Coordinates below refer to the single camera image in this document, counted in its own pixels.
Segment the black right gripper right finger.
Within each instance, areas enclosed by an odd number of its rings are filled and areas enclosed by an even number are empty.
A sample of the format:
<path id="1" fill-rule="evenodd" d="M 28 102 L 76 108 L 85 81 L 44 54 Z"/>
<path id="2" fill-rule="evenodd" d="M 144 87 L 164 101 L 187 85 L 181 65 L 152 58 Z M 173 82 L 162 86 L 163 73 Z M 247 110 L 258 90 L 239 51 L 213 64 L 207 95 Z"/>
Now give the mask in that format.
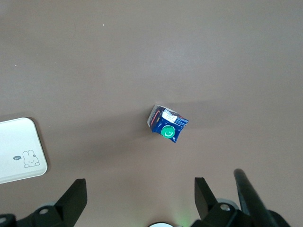
<path id="1" fill-rule="evenodd" d="M 218 203 L 205 178 L 195 178 L 195 205 L 200 219 L 203 220 Z"/>

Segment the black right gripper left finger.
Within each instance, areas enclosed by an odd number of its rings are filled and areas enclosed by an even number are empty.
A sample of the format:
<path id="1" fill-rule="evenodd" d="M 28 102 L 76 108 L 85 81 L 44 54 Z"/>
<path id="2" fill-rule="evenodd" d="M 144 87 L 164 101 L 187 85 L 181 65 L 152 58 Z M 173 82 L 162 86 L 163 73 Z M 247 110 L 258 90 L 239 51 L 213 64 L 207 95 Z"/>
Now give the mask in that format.
<path id="1" fill-rule="evenodd" d="M 87 205 L 85 179 L 77 179 L 56 202 L 55 208 L 66 227 L 74 227 Z"/>

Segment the blue milk carton green cap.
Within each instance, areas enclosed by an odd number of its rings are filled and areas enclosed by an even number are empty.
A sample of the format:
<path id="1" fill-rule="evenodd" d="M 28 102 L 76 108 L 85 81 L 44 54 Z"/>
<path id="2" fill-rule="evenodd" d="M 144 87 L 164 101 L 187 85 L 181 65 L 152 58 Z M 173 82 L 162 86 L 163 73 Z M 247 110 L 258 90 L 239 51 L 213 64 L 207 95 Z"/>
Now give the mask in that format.
<path id="1" fill-rule="evenodd" d="M 164 107 L 154 105 L 147 119 L 147 125 L 153 133 L 157 133 L 174 143 L 189 120 L 182 117 L 179 113 Z"/>

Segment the beige rabbit print tray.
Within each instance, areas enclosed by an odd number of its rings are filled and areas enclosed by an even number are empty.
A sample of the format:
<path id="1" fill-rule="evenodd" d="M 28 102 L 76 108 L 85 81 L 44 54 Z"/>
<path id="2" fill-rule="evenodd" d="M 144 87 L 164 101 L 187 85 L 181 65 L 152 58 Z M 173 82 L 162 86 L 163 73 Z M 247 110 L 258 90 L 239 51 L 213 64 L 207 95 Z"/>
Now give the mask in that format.
<path id="1" fill-rule="evenodd" d="M 42 176 L 48 164 L 34 121 L 0 122 L 0 184 Z"/>

